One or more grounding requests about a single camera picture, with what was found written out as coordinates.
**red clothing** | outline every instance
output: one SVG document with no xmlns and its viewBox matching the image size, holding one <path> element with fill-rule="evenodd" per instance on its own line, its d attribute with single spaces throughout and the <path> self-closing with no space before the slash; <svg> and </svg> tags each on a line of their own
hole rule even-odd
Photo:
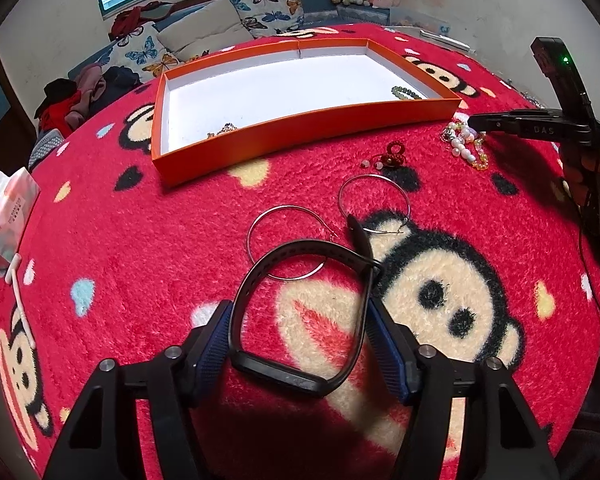
<svg viewBox="0 0 600 480">
<path fill-rule="evenodd" d="M 81 97 L 82 92 L 78 90 L 71 97 L 51 105 L 42 112 L 42 115 L 40 115 L 40 131 L 48 132 L 57 128 L 65 139 L 70 136 L 72 130 L 64 118 L 67 117 L 71 108 L 80 102 Z"/>
</svg>

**beige pillow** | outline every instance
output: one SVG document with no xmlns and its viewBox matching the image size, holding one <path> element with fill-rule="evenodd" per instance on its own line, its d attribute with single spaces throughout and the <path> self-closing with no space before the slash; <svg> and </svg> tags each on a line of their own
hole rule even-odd
<svg viewBox="0 0 600 480">
<path fill-rule="evenodd" d="M 202 38 L 222 34 L 240 25 L 240 16 L 229 0 L 216 0 L 158 33 L 158 41 L 177 52 Z"/>
<path fill-rule="evenodd" d="M 238 24 L 222 34 L 214 34 L 188 44 L 185 48 L 176 53 L 176 57 L 180 61 L 188 61 L 195 57 L 217 52 L 228 46 L 234 46 L 252 40 L 253 37 L 249 31 Z"/>
</svg>

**silver screw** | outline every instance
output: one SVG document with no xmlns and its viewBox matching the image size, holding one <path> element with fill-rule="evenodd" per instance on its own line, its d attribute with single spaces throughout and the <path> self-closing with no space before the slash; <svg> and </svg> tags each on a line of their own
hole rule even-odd
<svg viewBox="0 0 600 480">
<path fill-rule="evenodd" d="M 182 355 L 182 348 L 180 348 L 179 346 L 170 346 L 164 351 L 164 354 L 169 359 L 177 359 Z"/>
<path fill-rule="evenodd" d="M 431 345 L 421 345 L 420 348 L 418 348 L 418 353 L 422 357 L 431 358 L 437 354 L 438 351 Z"/>
<path fill-rule="evenodd" d="M 104 359 L 104 361 L 100 361 L 100 370 L 103 372 L 110 372 L 115 368 L 116 362 L 113 359 Z"/>
<path fill-rule="evenodd" d="M 502 361 L 497 357 L 487 357 L 486 363 L 491 370 L 500 370 L 503 366 Z"/>
</svg>

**pile of clothes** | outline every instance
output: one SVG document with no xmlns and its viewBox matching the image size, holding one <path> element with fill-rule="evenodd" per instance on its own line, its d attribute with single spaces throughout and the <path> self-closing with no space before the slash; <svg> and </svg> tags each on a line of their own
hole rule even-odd
<svg viewBox="0 0 600 480">
<path fill-rule="evenodd" d="M 34 115 L 40 122 L 29 171 L 84 121 L 140 85 L 139 75 L 131 69 L 112 66 L 103 74 L 98 63 L 85 66 L 73 81 L 56 79 L 46 85 L 45 100 Z"/>
</svg>

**tissue pack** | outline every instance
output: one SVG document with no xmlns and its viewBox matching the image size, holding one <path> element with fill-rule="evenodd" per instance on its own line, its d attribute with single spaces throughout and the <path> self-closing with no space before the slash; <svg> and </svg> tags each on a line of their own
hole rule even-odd
<svg viewBox="0 0 600 480">
<path fill-rule="evenodd" d="M 18 251 L 40 186 L 25 168 L 10 177 L 0 171 L 0 269 L 9 267 Z"/>
</svg>

